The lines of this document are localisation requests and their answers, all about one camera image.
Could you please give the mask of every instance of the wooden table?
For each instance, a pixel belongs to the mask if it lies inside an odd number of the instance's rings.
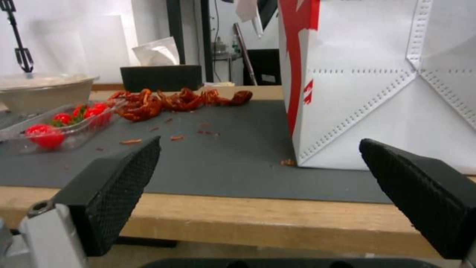
[[[220,91],[231,96],[241,89]],[[246,89],[254,99],[282,99],[281,87]],[[57,191],[0,186],[0,217],[16,228],[31,204]],[[121,235],[439,258],[394,205],[382,204],[144,194]]]

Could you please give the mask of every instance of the paper bag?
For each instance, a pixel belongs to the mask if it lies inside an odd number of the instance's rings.
[[[474,0],[280,0],[298,165],[366,169],[372,138],[476,174],[475,14]]]

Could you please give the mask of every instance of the black box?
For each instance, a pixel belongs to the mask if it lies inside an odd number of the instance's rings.
[[[197,90],[203,84],[200,65],[121,67],[120,73],[124,88],[131,92]]]

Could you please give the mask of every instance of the tissue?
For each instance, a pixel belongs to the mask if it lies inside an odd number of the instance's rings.
[[[179,51],[173,37],[132,48],[142,66],[179,65]]]

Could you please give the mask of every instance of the bowl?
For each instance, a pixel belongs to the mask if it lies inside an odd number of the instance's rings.
[[[0,102],[14,113],[41,113],[89,99],[98,77],[85,74],[23,73],[0,77]]]

